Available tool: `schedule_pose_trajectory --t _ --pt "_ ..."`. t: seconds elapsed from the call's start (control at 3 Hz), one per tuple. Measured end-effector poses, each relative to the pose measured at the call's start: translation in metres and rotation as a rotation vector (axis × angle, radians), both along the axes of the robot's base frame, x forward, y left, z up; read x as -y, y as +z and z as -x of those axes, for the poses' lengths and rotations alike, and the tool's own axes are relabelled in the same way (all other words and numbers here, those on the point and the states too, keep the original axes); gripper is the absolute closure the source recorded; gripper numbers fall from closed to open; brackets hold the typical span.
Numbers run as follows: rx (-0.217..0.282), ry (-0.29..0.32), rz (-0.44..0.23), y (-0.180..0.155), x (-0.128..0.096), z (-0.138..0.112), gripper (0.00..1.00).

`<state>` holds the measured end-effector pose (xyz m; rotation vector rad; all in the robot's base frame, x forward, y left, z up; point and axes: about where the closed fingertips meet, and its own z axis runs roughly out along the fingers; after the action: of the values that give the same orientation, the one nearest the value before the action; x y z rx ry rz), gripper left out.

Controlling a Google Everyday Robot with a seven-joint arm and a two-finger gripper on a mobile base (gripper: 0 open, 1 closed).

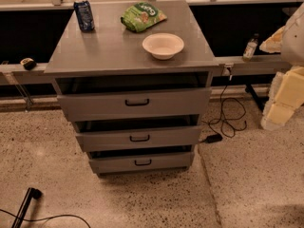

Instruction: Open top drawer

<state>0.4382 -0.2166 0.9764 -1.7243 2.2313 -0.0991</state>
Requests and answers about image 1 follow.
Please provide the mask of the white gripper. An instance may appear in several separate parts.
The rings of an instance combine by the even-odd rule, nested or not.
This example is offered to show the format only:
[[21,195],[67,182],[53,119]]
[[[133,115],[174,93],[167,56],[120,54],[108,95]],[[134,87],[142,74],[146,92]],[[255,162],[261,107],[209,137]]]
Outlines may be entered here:
[[[268,53],[280,53],[282,34],[279,28],[262,42],[259,49]],[[261,126],[266,130],[277,130],[288,122],[295,111],[304,104],[304,67],[293,66],[286,73],[278,72],[271,82],[261,118]]]

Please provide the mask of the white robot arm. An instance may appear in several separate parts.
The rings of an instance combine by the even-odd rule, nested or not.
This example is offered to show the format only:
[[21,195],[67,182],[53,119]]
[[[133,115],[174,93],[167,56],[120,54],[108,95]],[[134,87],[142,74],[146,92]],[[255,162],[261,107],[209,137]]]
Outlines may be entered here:
[[275,75],[262,113],[261,126],[276,130],[304,104],[304,4],[259,49],[279,52],[282,60],[292,65],[286,73]]

